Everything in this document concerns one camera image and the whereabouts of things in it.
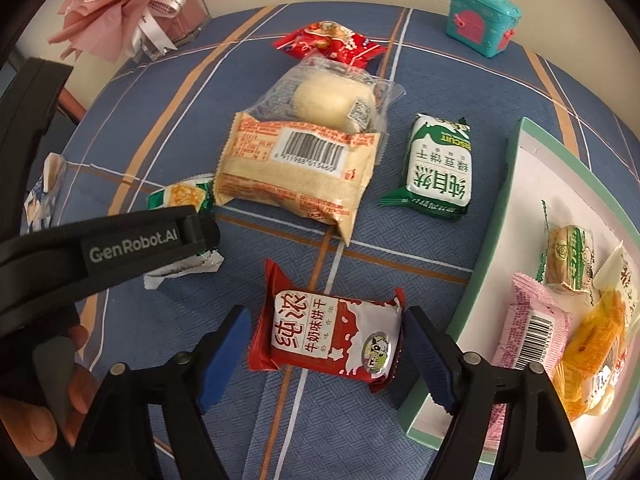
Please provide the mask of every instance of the green biscuit package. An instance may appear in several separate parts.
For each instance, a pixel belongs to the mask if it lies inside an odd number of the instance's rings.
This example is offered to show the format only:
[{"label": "green biscuit package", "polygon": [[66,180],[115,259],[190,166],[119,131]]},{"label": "green biscuit package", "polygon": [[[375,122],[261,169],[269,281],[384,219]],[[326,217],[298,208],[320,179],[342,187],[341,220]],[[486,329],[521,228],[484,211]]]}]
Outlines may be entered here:
[{"label": "green biscuit package", "polygon": [[469,126],[418,114],[404,161],[402,187],[380,205],[403,205],[447,219],[466,214],[471,200]]},{"label": "green biscuit package", "polygon": [[[198,213],[213,215],[212,179],[213,175],[209,173],[163,187],[148,196],[146,208],[193,205]],[[167,278],[180,278],[186,274],[200,272],[216,272],[223,261],[224,258],[218,251],[204,251],[147,272],[144,275],[144,285],[145,288],[154,290]]]}]

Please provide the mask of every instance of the steamed bun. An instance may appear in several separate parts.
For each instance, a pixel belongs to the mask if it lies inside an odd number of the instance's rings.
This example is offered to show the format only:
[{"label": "steamed bun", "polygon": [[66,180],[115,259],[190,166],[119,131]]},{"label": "steamed bun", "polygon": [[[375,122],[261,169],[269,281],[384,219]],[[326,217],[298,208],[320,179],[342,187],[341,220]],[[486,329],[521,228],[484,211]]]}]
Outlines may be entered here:
[{"label": "steamed bun", "polygon": [[318,72],[293,95],[297,117],[346,134],[367,129],[376,113],[371,86],[333,73]]}]

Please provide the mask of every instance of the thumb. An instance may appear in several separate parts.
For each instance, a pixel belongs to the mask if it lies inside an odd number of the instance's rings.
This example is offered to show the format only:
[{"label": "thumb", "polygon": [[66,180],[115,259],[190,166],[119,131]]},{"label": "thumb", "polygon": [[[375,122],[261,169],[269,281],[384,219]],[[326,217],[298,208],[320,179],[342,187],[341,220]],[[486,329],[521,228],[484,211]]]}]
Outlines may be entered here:
[{"label": "thumb", "polygon": [[0,397],[0,420],[17,450],[36,456],[50,449],[58,436],[53,415],[47,408]]}]

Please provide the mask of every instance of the pink snack package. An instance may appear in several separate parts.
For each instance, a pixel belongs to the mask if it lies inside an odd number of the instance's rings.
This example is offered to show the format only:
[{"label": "pink snack package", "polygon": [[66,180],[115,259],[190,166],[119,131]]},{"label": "pink snack package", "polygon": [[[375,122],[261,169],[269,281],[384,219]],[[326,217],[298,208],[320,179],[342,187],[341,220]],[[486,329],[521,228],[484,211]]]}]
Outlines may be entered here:
[{"label": "pink snack package", "polygon": [[[560,309],[548,290],[533,278],[516,272],[511,282],[515,295],[492,365],[524,370],[537,361],[551,377],[562,358],[572,316]],[[484,441],[486,449],[497,449],[500,444],[505,410],[504,404],[494,406]]]}]

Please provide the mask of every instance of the plastic wrapper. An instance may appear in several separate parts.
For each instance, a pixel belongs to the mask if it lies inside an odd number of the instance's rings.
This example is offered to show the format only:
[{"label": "plastic wrapper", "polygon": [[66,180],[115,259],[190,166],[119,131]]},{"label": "plastic wrapper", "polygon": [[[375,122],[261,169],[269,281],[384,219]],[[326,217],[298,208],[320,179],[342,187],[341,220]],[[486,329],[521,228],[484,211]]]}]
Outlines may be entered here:
[{"label": "plastic wrapper", "polygon": [[[524,370],[539,362],[549,376],[562,358],[572,316],[560,309],[546,288],[520,272],[512,279],[514,298],[507,311],[492,365]],[[484,446],[497,449],[506,407],[494,406]]]},{"label": "plastic wrapper", "polygon": [[51,224],[51,216],[65,173],[64,157],[57,153],[49,153],[44,161],[42,175],[24,201],[26,232],[41,231]]},{"label": "plastic wrapper", "polygon": [[312,54],[245,111],[259,121],[300,121],[345,134],[380,134],[379,162],[386,147],[387,109],[403,94],[397,83]]},{"label": "plastic wrapper", "polygon": [[593,235],[588,229],[567,225],[549,233],[545,283],[557,292],[591,291]]},{"label": "plastic wrapper", "polygon": [[236,114],[214,180],[218,205],[244,198],[337,224],[348,245],[373,174],[378,134]]},{"label": "plastic wrapper", "polygon": [[613,402],[627,352],[624,312],[620,292],[604,292],[564,350],[553,384],[570,421],[601,415]]},{"label": "plastic wrapper", "polygon": [[638,318],[636,303],[638,302],[637,277],[631,272],[629,257],[622,244],[611,253],[603,266],[593,277],[593,286],[601,292],[617,290],[625,304],[625,329],[631,330]]},{"label": "plastic wrapper", "polygon": [[[148,209],[193,205],[200,214],[213,215],[211,174],[199,175],[151,193],[147,199]],[[147,272],[143,279],[145,288],[154,290],[168,278],[180,278],[187,274],[216,272],[224,258],[218,251],[203,251],[159,269]]]},{"label": "plastic wrapper", "polygon": [[266,261],[267,295],[248,353],[249,370],[293,365],[364,381],[372,391],[392,379],[404,294],[391,301],[338,298],[296,288]]},{"label": "plastic wrapper", "polygon": [[624,330],[625,304],[618,291],[604,292],[566,346],[562,362],[578,370],[582,377],[593,377]]},{"label": "plastic wrapper", "polygon": [[294,30],[273,46],[296,59],[303,59],[314,51],[328,59],[358,68],[382,54],[386,47],[378,45],[362,34],[336,22],[315,22]]},{"label": "plastic wrapper", "polygon": [[399,189],[380,205],[403,205],[447,219],[465,215],[471,200],[469,126],[419,114],[412,128]]},{"label": "plastic wrapper", "polygon": [[615,395],[614,370],[623,343],[622,338],[617,338],[612,343],[600,370],[588,378],[584,378],[580,370],[564,360],[560,361],[552,383],[569,421],[573,422],[585,413],[599,416],[610,408]]}]

